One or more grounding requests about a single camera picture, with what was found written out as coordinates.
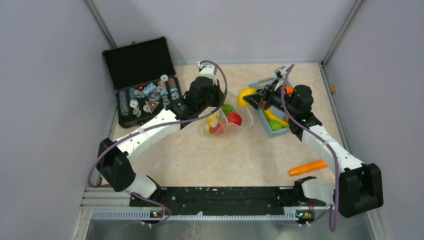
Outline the blue perforated plastic basket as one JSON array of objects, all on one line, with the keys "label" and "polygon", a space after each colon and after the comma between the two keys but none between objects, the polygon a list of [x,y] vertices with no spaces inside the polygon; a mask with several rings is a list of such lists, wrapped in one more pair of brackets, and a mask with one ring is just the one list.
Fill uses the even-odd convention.
[{"label": "blue perforated plastic basket", "polygon": [[[256,89],[256,90],[261,90],[266,85],[272,84],[276,79],[277,79],[277,77],[271,76],[271,77],[268,77],[268,78],[265,78],[265,79],[262,79],[262,80],[251,82],[247,86],[249,88],[253,88],[253,89]],[[283,111],[277,109],[276,107],[272,106],[272,107],[269,108],[269,110],[271,111],[271,113],[273,113],[276,117],[278,117],[281,120],[286,118],[286,114]],[[267,135],[270,138],[278,137],[280,135],[285,134],[288,131],[287,127],[279,129],[279,130],[272,130],[265,114],[263,113],[263,111],[257,110],[256,113],[257,113],[258,119],[261,122],[265,132],[267,133]]]}]

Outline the clear dotted zip bag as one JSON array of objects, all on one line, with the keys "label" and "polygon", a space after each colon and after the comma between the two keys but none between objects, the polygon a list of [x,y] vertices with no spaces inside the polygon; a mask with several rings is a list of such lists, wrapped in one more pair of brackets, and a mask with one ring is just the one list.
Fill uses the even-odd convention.
[{"label": "clear dotted zip bag", "polygon": [[249,128],[253,122],[249,108],[239,106],[237,96],[229,92],[224,105],[208,118],[201,120],[198,130],[204,135],[219,136]]}]

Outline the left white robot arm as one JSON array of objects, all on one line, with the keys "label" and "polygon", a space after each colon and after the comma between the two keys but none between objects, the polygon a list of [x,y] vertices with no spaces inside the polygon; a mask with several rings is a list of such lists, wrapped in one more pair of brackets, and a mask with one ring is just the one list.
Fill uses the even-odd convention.
[{"label": "left white robot arm", "polygon": [[100,142],[92,169],[99,172],[109,188],[118,193],[135,193],[149,207],[160,202],[159,185],[149,176],[136,173],[133,162],[163,138],[192,122],[208,118],[209,114],[202,114],[207,108],[217,111],[224,104],[228,82],[223,75],[225,89],[221,89],[217,78],[217,72],[223,73],[221,67],[211,60],[203,60],[198,63],[198,69],[198,77],[182,97],[172,100],[133,132],[117,140],[105,138]]}]

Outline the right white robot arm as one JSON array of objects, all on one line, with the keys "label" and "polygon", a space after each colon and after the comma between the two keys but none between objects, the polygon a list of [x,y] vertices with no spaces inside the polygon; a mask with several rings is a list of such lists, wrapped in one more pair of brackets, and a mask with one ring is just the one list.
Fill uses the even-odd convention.
[{"label": "right white robot arm", "polygon": [[294,202],[307,206],[313,199],[319,200],[345,218],[382,207],[381,169],[355,157],[328,133],[312,111],[312,89],[304,84],[289,84],[292,69],[291,65],[276,70],[271,83],[250,94],[244,93],[241,98],[256,110],[274,107],[283,111],[291,133],[309,146],[334,173],[335,183],[315,177],[302,179],[300,188],[293,192]]}]

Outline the green toy grapes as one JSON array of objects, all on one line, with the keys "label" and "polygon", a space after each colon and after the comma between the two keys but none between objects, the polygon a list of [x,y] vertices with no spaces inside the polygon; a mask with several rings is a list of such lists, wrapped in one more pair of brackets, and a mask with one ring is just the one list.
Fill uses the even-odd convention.
[{"label": "green toy grapes", "polygon": [[224,103],[221,106],[221,110],[222,110],[222,112],[224,113],[225,116],[228,116],[230,113],[233,113],[233,112],[236,111],[235,108],[229,103]]}]

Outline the red toy apple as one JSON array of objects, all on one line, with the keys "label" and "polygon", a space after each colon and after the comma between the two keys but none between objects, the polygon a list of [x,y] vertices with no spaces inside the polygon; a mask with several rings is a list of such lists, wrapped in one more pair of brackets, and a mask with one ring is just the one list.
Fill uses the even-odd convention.
[{"label": "red toy apple", "polygon": [[241,126],[243,123],[242,117],[237,112],[232,112],[227,116],[227,121],[229,123]]}]

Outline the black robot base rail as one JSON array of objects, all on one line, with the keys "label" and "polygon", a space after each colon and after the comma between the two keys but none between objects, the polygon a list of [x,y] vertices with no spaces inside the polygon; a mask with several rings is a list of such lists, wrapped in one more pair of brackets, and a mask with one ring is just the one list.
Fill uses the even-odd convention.
[{"label": "black robot base rail", "polygon": [[286,186],[163,187],[150,199],[168,207],[173,216],[272,216],[283,215],[289,207],[325,206],[316,199],[300,198]]}]

